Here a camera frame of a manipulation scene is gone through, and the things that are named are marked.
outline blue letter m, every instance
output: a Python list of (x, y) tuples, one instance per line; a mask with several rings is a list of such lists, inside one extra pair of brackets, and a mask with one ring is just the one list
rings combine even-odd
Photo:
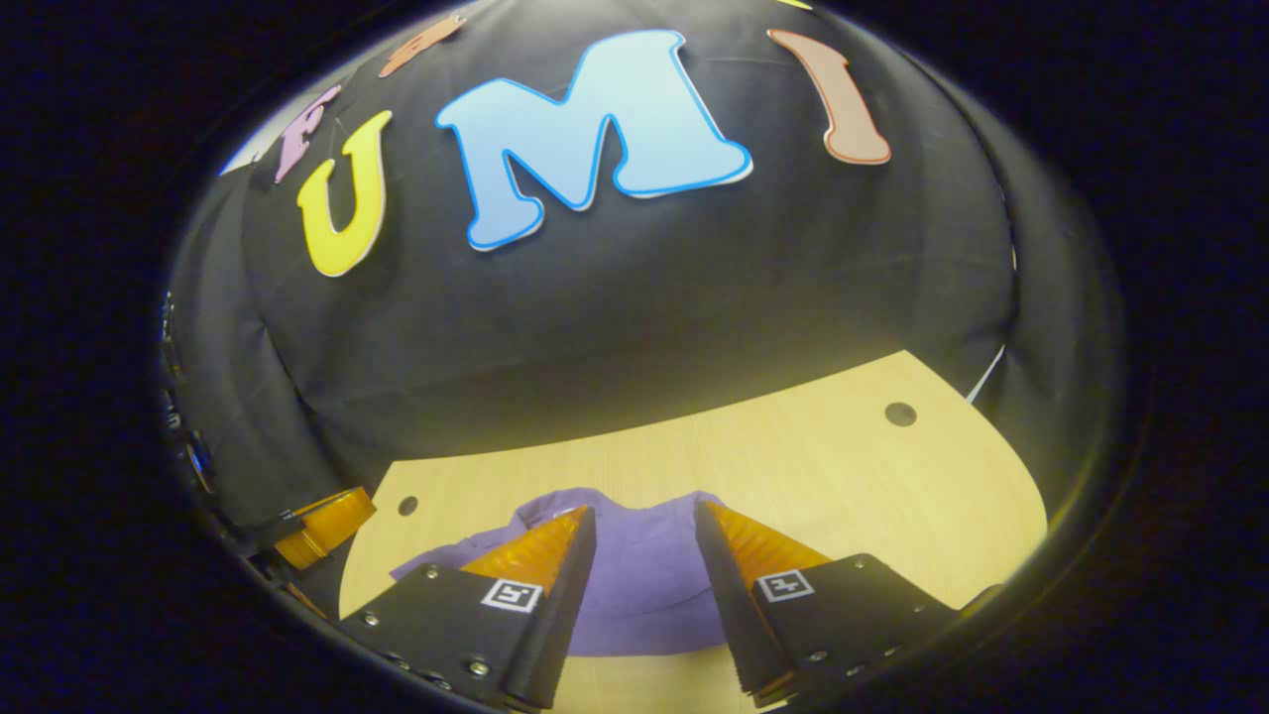
[(458, 136), (476, 207), (467, 230), (472, 247), (490, 250), (542, 224), (542, 202), (520, 193), (510, 159), (570, 208), (585, 211), (595, 197), (609, 120), (624, 153), (613, 183), (627, 195), (651, 198), (749, 175), (749, 151), (723, 138), (679, 62), (683, 42), (665, 29), (602, 39), (581, 56), (563, 101), (496, 79), (445, 105), (437, 126)]

